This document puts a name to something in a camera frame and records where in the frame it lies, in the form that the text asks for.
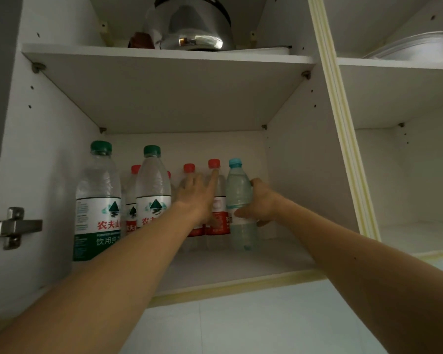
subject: left hand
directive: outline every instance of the left hand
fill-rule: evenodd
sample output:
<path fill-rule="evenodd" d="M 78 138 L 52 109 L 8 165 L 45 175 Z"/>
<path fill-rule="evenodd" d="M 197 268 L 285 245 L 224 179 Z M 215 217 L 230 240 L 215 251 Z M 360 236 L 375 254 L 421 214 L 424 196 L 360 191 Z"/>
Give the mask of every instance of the left hand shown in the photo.
<path fill-rule="evenodd" d="M 204 184 L 202 173 L 190 173 L 187 175 L 184 186 L 177 190 L 176 203 L 188 208 L 196 217 L 198 225 L 207 224 L 217 228 L 221 225 L 219 220 L 212 215 L 217 182 L 218 169 L 212 171 L 207 186 Z"/>

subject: bottle cap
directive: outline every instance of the bottle cap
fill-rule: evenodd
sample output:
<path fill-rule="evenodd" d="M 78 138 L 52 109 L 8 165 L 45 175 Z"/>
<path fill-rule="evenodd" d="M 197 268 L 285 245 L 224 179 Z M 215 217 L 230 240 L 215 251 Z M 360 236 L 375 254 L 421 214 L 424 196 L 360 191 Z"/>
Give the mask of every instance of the bottle cap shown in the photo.
<path fill-rule="evenodd" d="M 139 172 L 139 168 L 141 167 L 141 165 L 133 165 L 132 167 L 131 167 L 131 173 L 133 174 L 133 175 L 136 175 L 138 172 Z"/>
<path fill-rule="evenodd" d="M 209 169 L 219 169 L 220 168 L 220 160 L 218 160 L 218 159 L 208 160 L 208 168 Z"/>
<path fill-rule="evenodd" d="M 194 173 L 195 165 L 194 164 L 184 164 L 184 173 Z"/>
<path fill-rule="evenodd" d="M 157 145 L 147 145 L 143 149 L 144 156 L 161 156 L 161 148 Z"/>
<path fill-rule="evenodd" d="M 97 155 L 111 155 L 112 146 L 109 142 L 96 140 L 90 144 L 90 152 Z"/>
<path fill-rule="evenodd" d="M 241 159 L 239 158 L 233 158 L 230 159 L 230 167 L 240 167 L 243 163 L 241 162 Z"/>

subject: right arm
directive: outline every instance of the right arm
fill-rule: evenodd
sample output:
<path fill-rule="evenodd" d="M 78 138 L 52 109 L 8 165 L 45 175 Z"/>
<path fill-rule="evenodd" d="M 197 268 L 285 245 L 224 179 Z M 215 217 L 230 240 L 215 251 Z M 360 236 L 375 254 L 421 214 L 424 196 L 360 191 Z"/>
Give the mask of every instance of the right arm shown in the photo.
<path fill-rule="evenodd" d="M 387 351 L 443 353 L 441 270 L 285 199 L 260 179 L 252 184 L 253 202 L 235 214 L 294 233 Z"/>

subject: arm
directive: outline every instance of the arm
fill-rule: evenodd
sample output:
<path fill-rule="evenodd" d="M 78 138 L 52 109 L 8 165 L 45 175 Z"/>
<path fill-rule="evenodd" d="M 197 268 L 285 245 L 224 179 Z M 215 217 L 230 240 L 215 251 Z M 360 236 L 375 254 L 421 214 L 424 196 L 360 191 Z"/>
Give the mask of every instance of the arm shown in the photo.
<path fill-rule="evenodd" d="M 218 170 L 207 187 L 189 175 L 177 201 L 71 274 L 0 332 L 0 353 L 118 353 L 192 228 L 212 217 Z"/>
<path fill-rule="evenodd" d="M 443 353 L 443 272 L 272 191 L 260 179 L 236 215 L 289 228 L 390 353 Z"/>

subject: black pot lid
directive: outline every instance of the black pot lid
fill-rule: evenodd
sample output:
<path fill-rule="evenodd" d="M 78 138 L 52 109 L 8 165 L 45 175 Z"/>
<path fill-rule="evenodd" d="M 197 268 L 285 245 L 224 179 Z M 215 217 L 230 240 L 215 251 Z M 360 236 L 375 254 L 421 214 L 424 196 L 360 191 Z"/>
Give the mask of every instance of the black pot lid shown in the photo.
<path fill-rule="evenodd" d="M 164 2 L 169 1 L 169 0 L 155 0 L 154 1 L 154 7 L 159 6 L 160 4 L 163 4 Z M 223 7 L 222 3 L 218 0 L 203 0 L 206 1 L 210 4 L 212 4 L 213 6 L 215 6 L 216 8 L 218 8 L 220 10 L 220 12 L 225 16 L 225 18 L 227 19 L 228 23 L 230 24 L 231 27 L 231 20 L 230 20 L 230 15 L 228 15 L 227 10 Z"/>

